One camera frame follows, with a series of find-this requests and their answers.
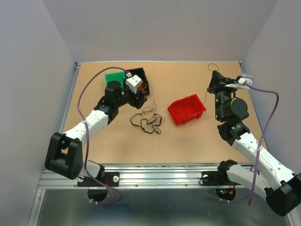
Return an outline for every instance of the red basket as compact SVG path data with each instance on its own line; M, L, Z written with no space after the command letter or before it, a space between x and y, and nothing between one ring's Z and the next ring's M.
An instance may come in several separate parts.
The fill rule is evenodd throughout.
M193 119L199 119L206 111L196 94L174 101L167 109L177 126L186 124Z

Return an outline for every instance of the tabletop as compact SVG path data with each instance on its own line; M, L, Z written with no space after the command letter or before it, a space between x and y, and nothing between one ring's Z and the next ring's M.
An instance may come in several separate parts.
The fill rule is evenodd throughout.
M96 62L82 63L74 87L64 130L69 130L81 121L76 105L87 82L100 70L109 66L124 69L143 67L149 82L150 95L142 109L157 104L157 111L165 117L160 126L161 134L147 134L130 123L130 118L142 109L130 105L119 108L119 114L108 126L96 133L90 141L89 160L97 163L151 164L151 163L219 163L228 159L240 163L249 162L240 152L232 148L219 135L215 120L214 95L207 93L212 71L236 78L241 73L238 62ZM84 93L80 108L88 116L104 95L104 74L99 75ZM199 119L176 126L167 108L175 101L197 94L207 111ZM248 104L250 116L244 124L257 139L261 129L248 90L238 90Z

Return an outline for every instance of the white wall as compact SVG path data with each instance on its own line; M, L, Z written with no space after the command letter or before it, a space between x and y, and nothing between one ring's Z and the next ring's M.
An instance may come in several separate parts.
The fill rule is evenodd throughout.
M279 92L279 107L266 142L269 151L301 172L301 1L279 0L247 54L243 71L254 85ZM275 102L273 95L251 92L261 126Z
M277 0L43 0L77 62L243 60Z
M41 0L0 7L0 225L27 225L74 63Z

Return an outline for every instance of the green basket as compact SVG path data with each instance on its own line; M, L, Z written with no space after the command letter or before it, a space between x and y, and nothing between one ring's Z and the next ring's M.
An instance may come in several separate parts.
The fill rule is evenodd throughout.
M121 87L123 88L123 81L126 78L126 75L124 72L116 72L116 73L105 74L104 78L106 84L108 84L108 82L110 81L119 81Z

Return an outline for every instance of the gray floor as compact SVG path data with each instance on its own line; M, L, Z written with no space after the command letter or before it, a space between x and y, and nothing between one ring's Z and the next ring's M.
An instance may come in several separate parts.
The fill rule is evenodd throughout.
M237 198L248 194L237 189ZM221 202L206 196L213 189L152 189L123 191L116 204L96 206L86 190L48 190L39 226L286 226L287 217L269 209L259 196L247 202Z

